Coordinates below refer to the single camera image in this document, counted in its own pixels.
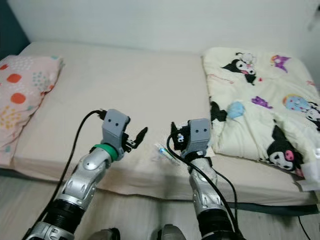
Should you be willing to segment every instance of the blanket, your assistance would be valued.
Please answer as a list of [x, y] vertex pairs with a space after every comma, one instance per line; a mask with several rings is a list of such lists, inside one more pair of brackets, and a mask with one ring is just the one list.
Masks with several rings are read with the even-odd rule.
[[320, 98], [303, 63], [284, 53], [216, 47], [203, 56], [216, 153], [304, 175], [320, 148]]

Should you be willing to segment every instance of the pink pillow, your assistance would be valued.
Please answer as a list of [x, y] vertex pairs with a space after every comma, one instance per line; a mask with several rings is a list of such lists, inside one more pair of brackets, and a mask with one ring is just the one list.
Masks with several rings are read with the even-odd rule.
[[54, 87], [63, 60], [46, 56], [7, 56], [0, 61], [0, 165], [8, 166], [19, 134]]

